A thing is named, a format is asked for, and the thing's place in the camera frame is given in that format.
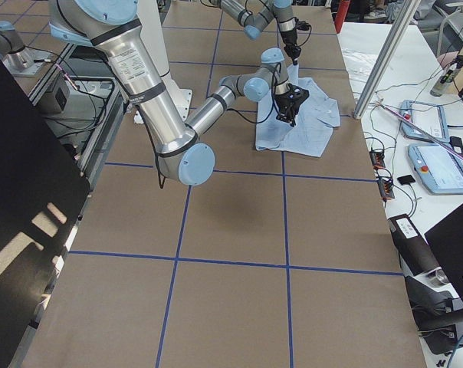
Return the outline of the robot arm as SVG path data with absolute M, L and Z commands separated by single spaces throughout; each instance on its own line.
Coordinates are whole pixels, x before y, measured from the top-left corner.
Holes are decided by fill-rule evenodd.
M 289 81 L 285 59 L 300 56 L 297 26 L 289 1 L 266 1 L 252 13 L 237 1 L 216 1 L 215 7 L 233 17 L 245 34 L 257 38 L 276 22 L 283 48 L 261 56 L 252 74 L 228 76 L 189 117 L 178 111 L 164 79 L 168 66 L 161 19 L 154 1 L 52 1 L 50 28 L 55 38 L 91 46 L 107 58 L 129 102 L 137 108 L 149 134 L 159 180 L 174 179 L 187 186 L 204 183 L 212 174 L 215 155 L 200 138 L 239 97 L 252 101 L 271 97 L 271 111 L 294 126 L 309 93 Z
M 301 46 L 297 43 L 297 30 L 300 26 L 309 24 L 294 16 L 292 1 L 262 1 L 263 7 L 257 14 L 239 1 L 211 0 L 208 3 L 235 19 L 251 40 L 257 39 L 272 21 L 276 21 L 287 56 L 293 65 L 298 64 Z

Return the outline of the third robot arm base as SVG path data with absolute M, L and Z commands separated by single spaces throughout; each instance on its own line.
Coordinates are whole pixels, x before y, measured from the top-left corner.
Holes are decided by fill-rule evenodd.
M 0 21 L 0 59 L 13 76 L 35 76 L 43 63 L 35 62 L 35 55 L 26 47 L 11 22 Z

